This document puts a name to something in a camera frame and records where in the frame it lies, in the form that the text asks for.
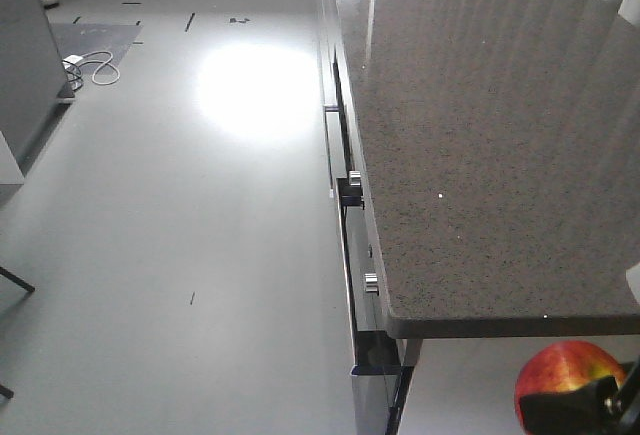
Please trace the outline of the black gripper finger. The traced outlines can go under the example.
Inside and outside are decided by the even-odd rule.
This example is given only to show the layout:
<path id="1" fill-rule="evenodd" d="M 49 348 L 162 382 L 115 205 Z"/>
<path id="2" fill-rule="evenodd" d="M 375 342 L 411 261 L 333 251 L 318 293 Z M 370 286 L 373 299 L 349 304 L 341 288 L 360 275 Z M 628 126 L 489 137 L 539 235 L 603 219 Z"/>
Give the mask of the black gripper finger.
<path id="1" fill-rule="evenodd" d="M 574 391 L 525 395 L 518 401 L 523 430 L 527 434 L 605 434 L 618 421 L 607 404 L 617 389 L 615 378 L 606 376 Z"/>

